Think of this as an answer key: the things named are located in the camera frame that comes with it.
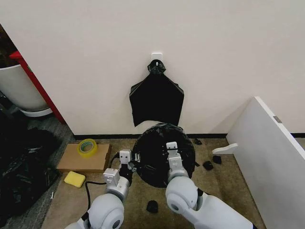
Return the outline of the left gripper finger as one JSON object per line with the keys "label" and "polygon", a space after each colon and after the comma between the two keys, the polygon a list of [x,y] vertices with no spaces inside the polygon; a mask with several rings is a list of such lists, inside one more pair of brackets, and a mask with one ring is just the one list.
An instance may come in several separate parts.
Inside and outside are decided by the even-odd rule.
{"label": "left gripper finger", "polygon": [[141,168],[141,158],[140,158],[140,154],[138,153],[132,153],[131,154],[131,159],[128,162],[128,168],[131,171],[137,171]]}

